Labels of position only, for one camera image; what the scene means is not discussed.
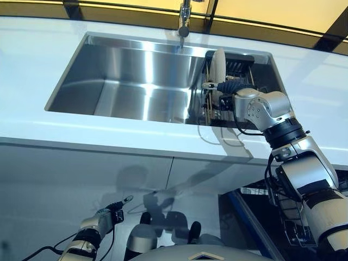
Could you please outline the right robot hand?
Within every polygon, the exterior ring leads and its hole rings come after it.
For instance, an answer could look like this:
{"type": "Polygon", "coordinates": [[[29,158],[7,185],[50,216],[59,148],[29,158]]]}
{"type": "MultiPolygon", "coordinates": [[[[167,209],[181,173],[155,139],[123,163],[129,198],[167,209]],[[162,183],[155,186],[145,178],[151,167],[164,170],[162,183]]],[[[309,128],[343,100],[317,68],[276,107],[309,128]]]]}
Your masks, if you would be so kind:
{"type": "Polygon", "coordinates": [[[202,89],[216,90],[225,94],[235,94],[239,90],[245,88],[253,89],[253,87],[254,85],[248,83],[245,78],[233,78],[221,83],[206,82],[202,84],[202,89]]]}

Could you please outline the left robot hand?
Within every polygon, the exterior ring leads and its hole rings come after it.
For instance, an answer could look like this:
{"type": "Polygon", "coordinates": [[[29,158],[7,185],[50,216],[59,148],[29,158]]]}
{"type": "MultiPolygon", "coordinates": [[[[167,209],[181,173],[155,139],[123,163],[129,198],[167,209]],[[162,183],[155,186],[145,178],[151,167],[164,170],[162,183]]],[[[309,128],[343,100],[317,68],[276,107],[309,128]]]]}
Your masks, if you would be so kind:
{"type": "Polygon", "coordinates": [[[109,205],[107,205],[104,208],[101,208],[100,210],[98,210],[96,212],[96,214],[103,214],[106,212],[111,212],[111,213],[116,213],[119,210],[123,209],[123,206],[129,202],[131,202],[133,200],[134,196],[133,195],[129,195],[126,198],[122,199],[121,201],[117,201],[114,203],[111,203],[109,205]]]}

